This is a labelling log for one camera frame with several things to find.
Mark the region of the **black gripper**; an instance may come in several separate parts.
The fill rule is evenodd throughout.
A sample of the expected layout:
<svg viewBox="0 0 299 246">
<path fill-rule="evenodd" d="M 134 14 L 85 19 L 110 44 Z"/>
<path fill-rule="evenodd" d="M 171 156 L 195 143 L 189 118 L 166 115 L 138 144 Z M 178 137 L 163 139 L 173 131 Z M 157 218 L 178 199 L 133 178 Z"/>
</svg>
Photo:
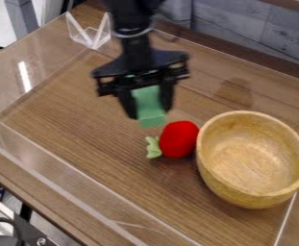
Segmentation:
<svg viewBox="0 0 299 246">
<path fill-rule="evenodd" d="M 121 55 L 90 72 L 98 95 L 118 96 L 127 117 L 138 119 L 138 105 L 130 90 L 159 86 L 159 102 L 169 111 L 174 105 L 175 83 L 189 77 L 189 54 L 154 48 L 149 34 L 123 38 L 121 47 Z"/>
</svg>

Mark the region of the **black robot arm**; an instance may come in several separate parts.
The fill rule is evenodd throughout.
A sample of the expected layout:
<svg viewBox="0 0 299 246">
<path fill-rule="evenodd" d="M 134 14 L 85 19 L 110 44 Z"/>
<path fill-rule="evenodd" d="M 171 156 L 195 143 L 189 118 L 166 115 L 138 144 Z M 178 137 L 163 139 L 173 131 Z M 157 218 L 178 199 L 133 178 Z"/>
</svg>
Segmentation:
<svg viewBox="0 0 299 246">
<path fill-rule="evenodd" d="M 189 77 L 189 54 L 151 46 L 154 16 L 166 0 L 106 0 L 113 15 L 114 35 L 121 55 L 91 71 L 99 96 L 115 96 L 126 112 L 141 119 L 141 102 L 135 93 L 157 88 L 155 102 L 162 112 L 174 105 L 175 85 Z"/>
</svg>

